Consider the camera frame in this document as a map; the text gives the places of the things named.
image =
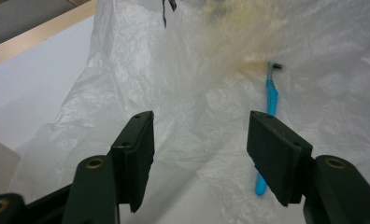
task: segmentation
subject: plastic sheet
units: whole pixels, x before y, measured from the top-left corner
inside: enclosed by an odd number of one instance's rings
[[[89,62],[54,124],[43,126],[11,189],[28,202],[72,182],[134,114],[155,113],[155,162],[139,212],[123,223],[302,223],[253,189],[250,110],[265,111],[267,62],[277,117],[314,146],[360,164],[370,181],[370,1],[101,0]]]

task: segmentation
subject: wooden frame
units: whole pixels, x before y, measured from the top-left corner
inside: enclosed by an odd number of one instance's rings
[[[91,17],[95,13],[96,5],[97,0],[91,0],[0,44],[0,63]]]

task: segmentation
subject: white plastic bag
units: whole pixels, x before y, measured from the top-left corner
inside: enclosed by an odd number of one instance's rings
[[[368,163],[370,1],[177,4],[164,29],[162,1],[98,2],[88,65],[11,189],[30,202],[71,183],[81,160],[107,153],[132,115],[153,110],[147,193],[135,215],[121,210],[123,223],[303,221],[301,206],[254,193],[249,112],[265,111],[267,62],[282,63],[277,117],[313,156]]]

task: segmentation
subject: blue toothbrush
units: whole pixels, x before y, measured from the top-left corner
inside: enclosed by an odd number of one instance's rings
[[[275,116],[276,106],[278,104],[278,91],[275,88],[275,83],[272,79],[273,69],[281,69],[283,65],[278,63],[268,63],[267,65],[267,77],[266,77],[266,93],[267,93],[267,113]],[[258,196],[262,196],[266,191],[266,182],[260,173],[257,174],[257,184],[255,186],[255,193]]]

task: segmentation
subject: toothbrush handle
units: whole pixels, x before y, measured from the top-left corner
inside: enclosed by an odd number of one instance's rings
[[[266,81],[267,91],[267,113],[274,116],[276,114],[276,106],[278,104],[278,91],[275,88],[273,80]],[[257,174],[257,184],[255,185],[255,193],[262,196],[266,191],[267,184],[260,173]]]
[[[258,174],[257,174],[257,184],[255,185],[255,193],[258,196],[263,196],[264,192],[266,191],[266,188],[267,188],[267,184],[264,181],[261,174],[258,172]]]
[[[267,90],[267,113],[269,115],[275,116],[276,106],[278,104],[278,91],[275,88],[275,83],[273,80],[266,81]]]

